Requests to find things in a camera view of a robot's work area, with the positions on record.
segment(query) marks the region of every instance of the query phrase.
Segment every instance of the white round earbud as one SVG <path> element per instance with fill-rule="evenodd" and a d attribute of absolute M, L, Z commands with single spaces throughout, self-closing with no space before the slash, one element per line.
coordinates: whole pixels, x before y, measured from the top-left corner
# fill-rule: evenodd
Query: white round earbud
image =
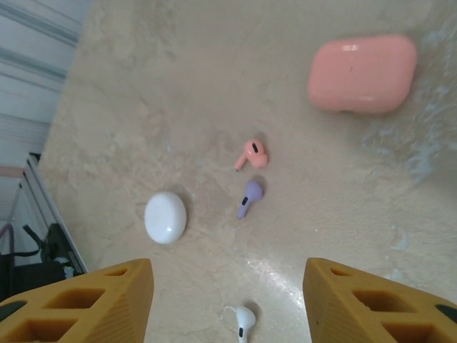
<path fill-rule="evenodd" d="M 256 316 L 244 306 L 235 308 L 235 313 L 236 321 L 238 322 L 238 343 L 247 343 L 248 331 L 255 325 Z"/>

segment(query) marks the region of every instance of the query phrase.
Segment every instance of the beige marble surface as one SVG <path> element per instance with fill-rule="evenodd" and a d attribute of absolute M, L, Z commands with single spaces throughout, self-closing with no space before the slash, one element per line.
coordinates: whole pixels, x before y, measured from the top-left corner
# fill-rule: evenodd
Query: beige marble surface
<path fill-rule="evenodd" d="M 457 302 L 457 8 L 448 0 L 96 0 L 40 163 L 90 269 L 148 257 L 146 342 L 310 342 L 301 282 L 326 257 Z M 411 96 L 384 119 L 306 98 L 328 40 L 403 32 Z M 264 170 L 233 163 L 253 136 Z M 245 183 L 264 199 L 236 218 Z M 143 214 L 181 195 L 185 234 L 161 246 Z"/>

